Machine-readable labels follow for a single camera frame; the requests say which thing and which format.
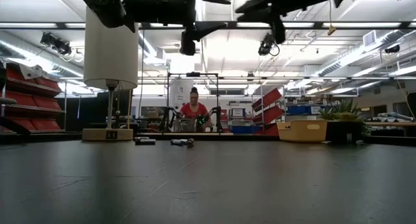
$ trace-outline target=shelving unit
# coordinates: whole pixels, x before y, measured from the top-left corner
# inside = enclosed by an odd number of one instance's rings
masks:
[[[1,116],[24,126],[32,133],[63,132],[55,121],[65,113],[54,96],[61,90],[56,81],[43,77],[25,79],[19,65],[6,64],[6,86],[1,96],[16,100],[16,105],[2,105]],[[0,132],[10,132],[0,127]]]
[[[278,127],[273,121],[284,115],[284,111],[278,105],[278,100],[282,97],[277,89],[273,89],[266,95],[263,95],[263,87],[260,86],[261,97],[253,103],[253,124],[255,126],[262,126],[262,130],[257,134],[267,136],[278,136]]]

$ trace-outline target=yellow basket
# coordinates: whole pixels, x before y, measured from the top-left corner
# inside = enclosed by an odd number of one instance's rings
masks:
[[[323,142],[326,137],[324,120],[294,120],[290,123],[278,123],[280,140],[288,142]]]

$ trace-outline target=white cylinder lamp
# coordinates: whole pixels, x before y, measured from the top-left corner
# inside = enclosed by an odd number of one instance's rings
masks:
[[[138,30],[127,27],[109,29],[87,7],[85,28],[84,83],[107,89],[109,84],[120,89],[137,87]]]

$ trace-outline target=ceiling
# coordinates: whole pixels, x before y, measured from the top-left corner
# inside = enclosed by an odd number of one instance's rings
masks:
[[[239,15],[234,13],[234,10],[245,1],[247,0],[231,0],[231,6],[203,3],[202,20],[235,21]],[[413,21],[416,19],[415,3],[415,0],[344,0],[339,8],[334,8],[330,2],[325,2],[313,5],[306,11],[290,12],[283,20],[329,21],[331,13],[333,21]],[[85,22],[85,11],[86,5],[82,0],[0,0],[1,22]],[[25,43],[43,48],[40,38],[44,31],[41,29],[5,32]],[[84,30],[48,32],[69,41],[72,47],[78,48],[83,53]],[[338,30],[328,36],[328,31],[289,30],[287,41],[280,45],[278,56],[259,56],[257,54],[259,44],[267,32],[267,30],[219,30],[211,33],[203,39],[205,66],[202,65],[200,53],[194,56],[196,71],[205,70],[223,76],[246,76],[247,72],[254,71],[256,75],[262,76],[304,75],[306,67],[319,67],[362,44],[363,35],[369,31]],[[181,30],[150,30],[144,34],[152,46],[166,51],[166,59],[179,56]],[[402,51],[413,50],[413,40],[402,44]],[[197,43],[196,47],[200,48],[201,43]],[[45,50],[57,55],[52,49]],[[350,66],[359,66],[360,69],[369,68],[380,61],[378,56],[379,53],[371,54]],[[83,68],[83,62],[71,60],[70,63]],[[144,70],[147,70],[147,74],[151,76],[166,73],[164,66],[145,65]]]

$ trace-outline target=woman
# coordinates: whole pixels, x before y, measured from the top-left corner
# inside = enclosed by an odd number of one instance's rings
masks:
[[[193,87],[190,91],[189,102],[181,108],[181,115],[184,118],[196,119],[199,115],[208,114],[207,108],[203,104],[198,102],[198,98],[198,90],[195,87]],[[209,119],[207,123],[204,126],[202,126],[202,129],[197,129],[197,131],[203,131],[206,127],[210,126],[211,120]]]

